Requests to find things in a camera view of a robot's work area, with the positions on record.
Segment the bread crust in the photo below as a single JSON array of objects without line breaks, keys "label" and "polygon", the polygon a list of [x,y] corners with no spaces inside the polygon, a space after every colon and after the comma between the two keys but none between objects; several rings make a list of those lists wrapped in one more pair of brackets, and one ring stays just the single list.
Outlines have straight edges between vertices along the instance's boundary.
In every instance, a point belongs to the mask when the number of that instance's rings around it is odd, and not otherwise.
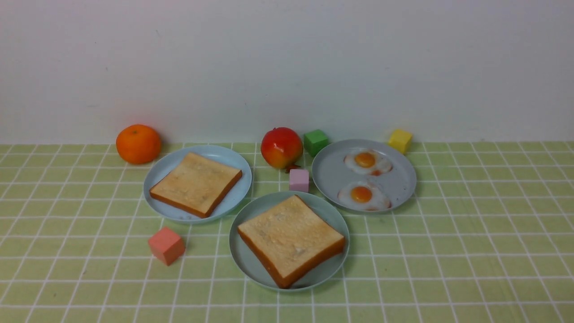
[{"label": "bread crust", "polygon": [[198,216],[200,218],[207,218],[209,217],[212,213],[213,210],[215,210],[215,208],[221,203],[221,201],[223,200],[223,198],[225,198],[225,196],[227,195],[227,193],[229,193],[229,191],[235,186],[235,184],[237,184],[237,182],[241,179],[241,177],[243,176],[243,171],[242,170],[238,170],[237,174],[235,174],[235,176],[225,185],[225,187],[219,192],[218,196],[214,199],[213,203],[211,203],[210,207],[208,208],[208,210],[206,212],[202,212],[200,210],[197,210],[195,208],[193,208],[192,206],[189,205],[185,205],[183,203],[179,203],[177,201],[173,201],[172,199],[165,197],[163,195],[157,194],[154,189],[156,188],[156,186],[158,186],[167,176],[169,176],[169,174],[167,174],[163,179],[161,179],[159,182],[157,182],[154,186],[152,186],[149,189],[149,195],[151,196],[151,198],[156,199],[160,202],[163,202],[167,205],[173,206],[177,209],[183,210],[187,213],[193,214],[195,216]]},{"label": "bread crust", "polygon": [[[299,196],[295,195],[306,207],[309,207]],[[277,268],[277,265],[274,264],[266,255],[263,250],[257,246],[253,240],[241,230],[241,227],[238,227],[238,233],[241,239],[245,242],[245,244],[249,247],[249,249],[253,252],[253,254],[257,257],[257,259],[261,262],[265,270],[269,273],[273,281],[277,284],[277,286],[281,289],[288,289],[290,288],[295,282],[305,276],[309,271],[313,270],[317,266],[319,266],[324,261],[330,259],[331,257],[338,255],[344,251],[345,247],[345,237],[342,236],[340,239],[334,241],[331,245],[321,250],[319,253],[311,257],[305,263],[303,263],[299,268],[295,269],[289,275],[283,277]]]}]

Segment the egg yolk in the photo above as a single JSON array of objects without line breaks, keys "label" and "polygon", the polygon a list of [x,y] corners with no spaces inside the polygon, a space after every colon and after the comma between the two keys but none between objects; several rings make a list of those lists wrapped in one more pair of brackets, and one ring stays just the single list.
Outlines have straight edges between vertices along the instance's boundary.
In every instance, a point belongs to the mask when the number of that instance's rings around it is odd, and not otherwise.
[{"label": "egg yolk", "polygon": [[367,203],[373,197],[373,192],[368,187],[357,186],[351,190],[351,198],[358,203]]},{"label": "egg yolk", "polygon": [[375,156],[368,152],[358,153],[355,156],[355,162],[361,167],[369,168],[375,164]]}]

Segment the yellow cube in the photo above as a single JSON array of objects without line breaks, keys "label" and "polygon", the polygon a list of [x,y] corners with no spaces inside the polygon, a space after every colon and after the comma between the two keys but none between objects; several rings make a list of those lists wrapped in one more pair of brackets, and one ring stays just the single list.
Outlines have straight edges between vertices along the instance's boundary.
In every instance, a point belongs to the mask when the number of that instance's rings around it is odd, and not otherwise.
[{"label": "yellow cube", "polygon": [[409,150],[410,141],[412,140],[412,138],[413,135],[410,132],[397,129],[391,135],[391,139],[389,140],[389,146],[400,151],[401,154],[404,155],[406,151]]}]

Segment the red cube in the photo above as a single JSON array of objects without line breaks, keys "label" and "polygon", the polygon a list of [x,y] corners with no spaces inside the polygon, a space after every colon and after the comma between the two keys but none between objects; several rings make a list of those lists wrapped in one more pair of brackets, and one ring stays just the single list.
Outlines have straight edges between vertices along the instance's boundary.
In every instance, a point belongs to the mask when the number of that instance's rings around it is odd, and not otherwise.
[{"label": "red cube", "polygon": [[183,239],[168,227],[163,227],[149,240],[152,254],[167,266],[171,265],[185,252]]}]

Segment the toy food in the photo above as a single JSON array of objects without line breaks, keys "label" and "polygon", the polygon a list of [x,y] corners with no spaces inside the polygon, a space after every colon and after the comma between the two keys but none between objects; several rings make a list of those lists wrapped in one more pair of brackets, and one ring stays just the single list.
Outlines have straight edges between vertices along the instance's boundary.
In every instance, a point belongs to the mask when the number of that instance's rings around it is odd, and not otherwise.
[{"label": "toy food", "polygon": [[329,144],[327,135],[317,129],[303,135],[303,147],[312,157],[317,156],[321,149]]},{"label": "toy food", "polygon": [[359,175],[379,176],[393,169],[393,164],[387,158],[372,149],[349,153],[343,162]]},{"label": "toy food", "polygon": [[309,191],[309,171],[308,170],[290,170],[289,171],[289,190],[290,191]]},{"label": "toy food", "polygon": [[185,252],[183,239],[167,226],[156,232],[148,244],[152,254],[166,266],[171,265]]},{"label": "toy food", "polygon": [[406,151],[409,150],[412,138],[413,135],[410,132],[397,129],[391,135],[391,139],[389,140],[389,146],[400,151],[401,154],[404,155]]},{"label": "toy food", "polygon": [[380,211],[391,207],[391,200],[369,181],[350,183],[337,194],[339,201],[352,209]]},{"label": "toy food", "polygon": [[181,163],[149,190],[163,203],[207,218],[241,179],[243,172],[196,153],[188,153]]},{"label": "toy food", "polygon": [[115,139],[119,156],[130,164],[152,162],[161,151],[160,135],[146,125],[132,125]]},{"label": "toy food", "polygon": [[237,231],[282,289],[342,253],[345,246],[345,237],[297,195],[240,224]]},{"label": "toy food", "polygon": [[271,167],[278,170],[299,168],[295,162],[303,154],[303,143],[299,135],[286,127],[273,128],[261,141],[261,155]]}]

